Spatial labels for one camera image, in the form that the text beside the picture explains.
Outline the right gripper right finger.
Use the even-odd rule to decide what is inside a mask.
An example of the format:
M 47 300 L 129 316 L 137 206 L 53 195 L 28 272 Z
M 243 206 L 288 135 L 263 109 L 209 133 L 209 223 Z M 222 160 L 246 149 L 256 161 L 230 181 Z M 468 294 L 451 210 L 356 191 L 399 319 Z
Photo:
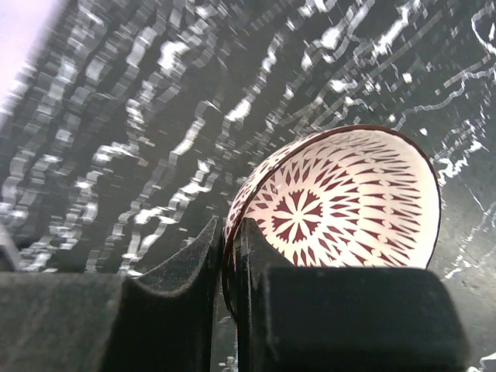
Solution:
M 414 268 L 295 267 L 245 219 L 236 239 L 241 371 L 464 371 L 444 284 Z

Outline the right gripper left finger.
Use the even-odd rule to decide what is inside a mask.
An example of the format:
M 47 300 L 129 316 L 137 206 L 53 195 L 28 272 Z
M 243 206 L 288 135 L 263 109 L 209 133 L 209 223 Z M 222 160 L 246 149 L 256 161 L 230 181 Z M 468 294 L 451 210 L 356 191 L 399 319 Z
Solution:
M 212 218 L 138 278 L 27 274 L 1 232 L 3 371 L 207 371 L 222 250 Z

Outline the white orange patterned bowl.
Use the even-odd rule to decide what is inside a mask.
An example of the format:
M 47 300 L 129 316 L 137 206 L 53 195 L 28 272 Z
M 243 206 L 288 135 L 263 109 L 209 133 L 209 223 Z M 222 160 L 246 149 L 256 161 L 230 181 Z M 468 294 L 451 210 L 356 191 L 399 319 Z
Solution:
M 419 146 L 383 126 L 341 126 L 284 145 L 255 167 L 229 208 L 222 289 L 232 315 L 229 275 L 245 218 L 295 266 L 425 269 L 439 236 L 441 195 Z

